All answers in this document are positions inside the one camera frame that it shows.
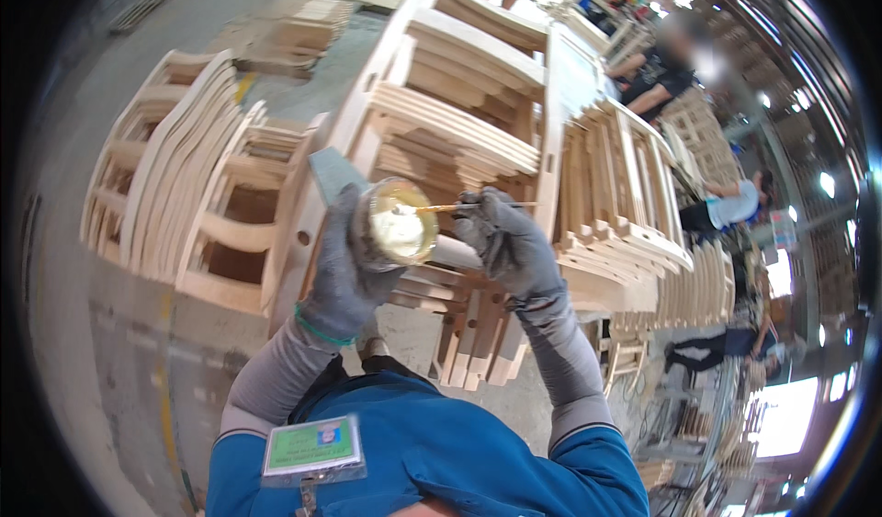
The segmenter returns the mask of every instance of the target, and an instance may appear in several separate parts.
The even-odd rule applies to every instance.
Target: yellow floor line
[[[251,85],[254,84],[254,79],[258,77],[257,73],[248,73],[242,80],[239,81],[239,87],[236,91],[236,103],[242,103],[242,99],[245,97],[245,94],[248,93]]]
[[[168,341],[171,342],[171,331],[174,327],[174,316],[172,315],[173,301],[172,291],[166,290],[160,297],[160,316],[165,322],[167,331],[169,332]],[[180,476],[183,483],[183,489],[186,490],[187,499],[190,505],[187,506],[182,502],[182,509],[187,515],[195,515],[198,510],[196,499],[193,496],[193,489],[190,485],[190,478],[187,471],[182,469],[181,462],[177,457],[177,443],[175,442],[175,426],[172,422],[172,403],[171,403],[171,384],[169,382],[169,371],[166,369],[163,358],[158,358],[155,369],[156,377],[159,378],[160,396],[160,425],[162,427],[162,444],[165,445],[166,457],[169,458],[169,466],[171,472],[177,477]]]

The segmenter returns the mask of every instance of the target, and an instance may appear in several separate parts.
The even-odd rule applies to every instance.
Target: factory floor
[[[123,0],[130,4],[134,0]],[[57,77],[18,176],[17,208],[39,200],[24,290],[34,358],[58,427],[94,489],[118,515],[189,515],[204,505],[207,464],[229,386],[267,339],[266,321],[174,293],[96,258],[78,241],[86,186],[107,132],[147,73],[177,48],[200,53],[222,25],[265,0],[169,0],[127,37],[79,41],[77,60]],[[309,82],[258,76],[248,107],[266,100],[271,116],[301,121],[332,111],[368,57],[387,17],[353,16]],[[381,332],[393,356],[425,374],[440,316],[385,306]],[[610,398],[629,445],[662,374],[664,336],[653,341],[634,392],[623,381]],[[357,356],[346,352],[350,372]],[[442,389],[486,408],[544,455],[550,405],[535,360],[517,379],[476,392]]]

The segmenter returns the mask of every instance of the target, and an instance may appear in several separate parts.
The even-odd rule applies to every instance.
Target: badge holder
[[[300,488],[303,509],[298,517],[316,510],[315,486],[367,477],[362,437],[355,414],[276,427],[270,431],[264,453],[260,486]]]

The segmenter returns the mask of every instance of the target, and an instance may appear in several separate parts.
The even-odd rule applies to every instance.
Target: blue jacket
[[[318,515],[386,516],[433,496],[460,515],[647,515],[648,500],[621,434],[587,425],[548,459],[490,412],[383,371],[326,393],[307,421],[357,413],[368,477],[317,487]],[[207,517],[289,517],[299,489],[260,487],[266,440],[235,434],[212,452]]]

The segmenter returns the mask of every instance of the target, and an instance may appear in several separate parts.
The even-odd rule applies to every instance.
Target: white shirt
[[[746,221],[757,212],[759,192],[753,182],[742,180],[738,183],[738,190],[741,193],[734,197],[707,201],[707,215],[713,227],[722,229],[729,224]]]

